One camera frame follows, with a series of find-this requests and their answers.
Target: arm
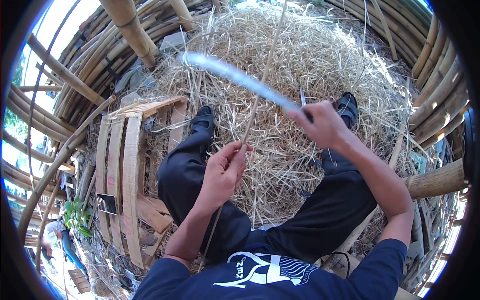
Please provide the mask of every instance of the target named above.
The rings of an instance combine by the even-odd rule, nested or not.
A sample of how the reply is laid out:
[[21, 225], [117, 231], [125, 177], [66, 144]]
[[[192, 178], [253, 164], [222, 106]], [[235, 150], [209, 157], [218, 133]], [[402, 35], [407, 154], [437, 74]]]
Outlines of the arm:
[[346, 127], [329, 101], [308, 104], [303, 109], [313, 117], [313, 123], [303, 113], [290, 111], [288, 114], [319, 147], [339, 152], [358, 168], [378, 205], [385, 212], [388, 225], [381, 240], [396, 239], [408, 246], [413, 203], [401, 178]]
[[198, 255], [212, 214], [240, 186], [246, 150], [251, 151], [252, 148], [242, 146], [241, 142], [230, 143], [208, 160], [200, 194], [185, 220], [168, 240], [164, 257], [190, 267]]

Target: navy blue t-shirt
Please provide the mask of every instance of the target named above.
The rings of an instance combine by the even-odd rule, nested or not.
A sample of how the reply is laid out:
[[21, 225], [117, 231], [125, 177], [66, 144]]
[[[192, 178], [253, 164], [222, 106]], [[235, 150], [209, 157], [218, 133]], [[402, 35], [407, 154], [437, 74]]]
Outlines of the navy blue t-shirt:
[[151, 267], [134, 299], [393, 299], [407, 247], [379, 242], [348, 279], [280, 255], [237, 252], [228, 261], [190, 275], [162, 258]]

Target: man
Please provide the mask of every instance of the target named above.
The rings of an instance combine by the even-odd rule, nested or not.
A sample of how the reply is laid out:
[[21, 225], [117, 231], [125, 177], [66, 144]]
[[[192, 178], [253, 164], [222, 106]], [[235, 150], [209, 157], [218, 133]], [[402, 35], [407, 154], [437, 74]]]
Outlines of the man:
[[[245, 168], [241, 142], [209, 158], [213, 116], [209, 107], [193, 119], [192, 135], [158, 170], [158, 196], [179, 225], [164, 258], [151, 267], [136, 299], [393, 299], [402, 277], [413, 222], [413, 205], [403, 181], [349, 130], [358, 115], [346, 92], [338, 113], [323, 101], [289, 116], [323, 148], [325, 177], [297, 214], [268, 230], [250, 230], [248, 216], [228, 199]], [[376, 207], [388, 224], [380, 241], [342, 279], [312, 264], [345, 240]], [[204, 253], [218, 213], [204, 271], [190, 276]]]
[[65, 225], [61, 221], [53, 221], [45, 225], [42, 237], [42, 252], [44, 256], [46, 255], [47, 257], [52, 258], [52, 247], [56, 243], [60, 243], [60, 241], [64, 256], [68, 257], [70, 262], [74, 263], [80, 271], [82, 271], [85, 277], [88, 277], [85, 266], [72, 248], [72, 240], [70, 240]]

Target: forearm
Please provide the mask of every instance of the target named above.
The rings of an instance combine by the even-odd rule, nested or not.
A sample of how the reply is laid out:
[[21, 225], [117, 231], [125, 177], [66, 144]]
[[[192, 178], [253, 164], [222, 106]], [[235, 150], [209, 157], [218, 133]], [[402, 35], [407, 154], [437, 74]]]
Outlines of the forearm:
[[168, 240], [165, 256], [178, 257], [189, 263], [197, 257], [208, 223], [216, 210], [198, 203], [201, 202], [195, 202], [185, 220]]
[[340, 141], [335, 150], [357, 167], [387, 218], [413, 215], [412, 199], [403, 180], [350, 131]]

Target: blue jeans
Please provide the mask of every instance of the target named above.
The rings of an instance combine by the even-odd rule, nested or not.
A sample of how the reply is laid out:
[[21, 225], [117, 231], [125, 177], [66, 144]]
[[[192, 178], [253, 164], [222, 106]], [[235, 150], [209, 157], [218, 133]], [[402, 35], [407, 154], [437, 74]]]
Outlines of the blue jeans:
[[85, 267], [78, 258], [77, 254], [75, 251], [72, 249], [72, 241], [70, 240], [70, 237], [68, 236], [68, 231], [64, 230], [61, 232], [61, 243], [63, 245], [63, 250], [65, 251], [65, 254], [67, 254], [68, 259], [77, 265], [77, 267], [80, 270], [84, 270]]

